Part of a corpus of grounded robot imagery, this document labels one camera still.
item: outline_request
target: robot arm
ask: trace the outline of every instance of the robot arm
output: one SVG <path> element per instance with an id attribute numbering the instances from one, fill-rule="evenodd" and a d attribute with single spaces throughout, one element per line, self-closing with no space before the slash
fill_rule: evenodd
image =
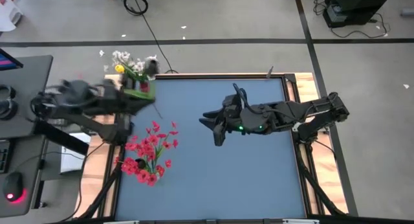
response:
<path id="1" fill-rule="evenodd" d="M 31 101 L 31 109 L 41 119 L 63 118 L 79 126 L 95 131 L 103 141 L 121 144 L 130 132 L 118 124 L 101 124 L 90 116 L 128 114 L 135 115 L 142 108 L 152 104 L 153 98 L 137 98 L 119 91 L 112 80 L 102 85 L 62 81 L 54 86 L 57 92 L 38 93 Z"/>
<path id="2" fill-rule="evenodd" d="M 308 142 L 316 137 L 319 129 L 344 121 L 349 115 L 338 93 L 305 103 L 288 101 L 250 106 L 245 90 L 236 84 L 233 86 L 236 94 L 226 96 L 221 109 L 203 113 L 205 118 L 199 119 L 213 131 L 216 146 L 222 146 L 226 132 L 233 131 L 242 135 L 267 135 L 293 129 L 301 142 Z M 305 123 L 308 117 L 314 118 Z"/>

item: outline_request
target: blue mat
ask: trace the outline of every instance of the blue mat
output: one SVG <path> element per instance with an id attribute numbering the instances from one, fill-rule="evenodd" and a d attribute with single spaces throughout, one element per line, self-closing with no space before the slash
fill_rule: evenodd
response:
<path id="1" fill-rule="evenodd" d="M 216 147 L 213 133 L 199 122 L 203 112 L 221 108 L 224 97 L 235 93 L 233 82 L 246 90 L 250 104 L 284 100 L 279 79 L 156 81 L 155 105 L 163 119 L 148 106 L 133 118 L 133 134 L 145 137 L 153 120 L 167 132 L 173 120 L 179 146 L 164 152 L 160 161 L 171 159 L 172 167 L 154 187 L 122 175 L 117 221 L 305 217 L 288 131 L 227 133 Z"/>

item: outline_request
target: computer screen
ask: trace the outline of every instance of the computer screen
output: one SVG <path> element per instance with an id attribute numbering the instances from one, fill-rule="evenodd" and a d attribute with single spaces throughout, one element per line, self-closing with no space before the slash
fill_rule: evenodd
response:
<path id="1" fill-rule="evenodd" d="M 23 64 L 0 49 L 0 71 L 22 68 Z"/>

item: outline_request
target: white paper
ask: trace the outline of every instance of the white paper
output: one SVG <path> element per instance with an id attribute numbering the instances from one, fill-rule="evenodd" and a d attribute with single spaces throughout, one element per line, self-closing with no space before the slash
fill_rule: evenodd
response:
<path id="1" fill-rule="evenodd" d="M 91 136 L 85 133 L 70 133 L 69 135 L 76 137 L 77 139 L 89 144 L 91 142 Z M 76 153 L 75 151 L 69 150 L 66 147 L 62 146 L 62 153 L 70 153 L 81 159 L 77 159 L 72 155 L 62 154 L 60 161 L 60 173 L 71 172 L 82 169 L 82 163 L 85 158 L 84 155 Z"/>

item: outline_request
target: headphones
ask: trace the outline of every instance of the headphones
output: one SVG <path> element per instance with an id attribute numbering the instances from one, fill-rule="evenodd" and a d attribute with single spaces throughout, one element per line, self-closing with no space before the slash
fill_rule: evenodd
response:
<path id="1" fill-rule="evenodd" d="M 0 100 L 0 120 L 10 120 L 17 113 L 17 103 L 13 100 L 16 91 L 9 85 L 0 85 L 0 91 L 7 90 L 8 97 Z"/>

